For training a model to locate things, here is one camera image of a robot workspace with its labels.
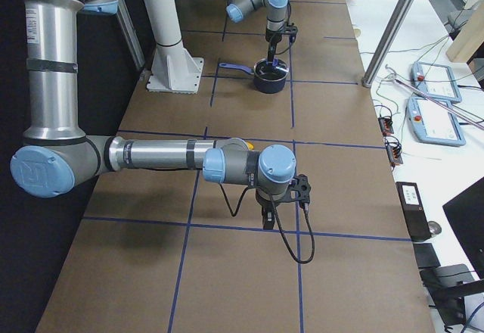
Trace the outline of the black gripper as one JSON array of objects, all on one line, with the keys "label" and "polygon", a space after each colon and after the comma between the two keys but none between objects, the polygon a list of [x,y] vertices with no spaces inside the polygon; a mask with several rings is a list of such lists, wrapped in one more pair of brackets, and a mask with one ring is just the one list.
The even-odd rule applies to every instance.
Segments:
[{"label": "black gripper", "polygon": [[277,203],[271,200],[269,195],[264,195],[256,190],[256,201],[262,208],[262,228],[272,230],[274,228],[274,211]]},{"label": "black gripper", "polygon": [[275,59],[275,53],[277,50],[277,44],[282,40],[282,35],[284,34],[284,27],[277,30],[270,30],[267,28],[265,30],[265,40],[269,43],[268,44],[268,53],[267,53],[267,63],[273,64]]}]

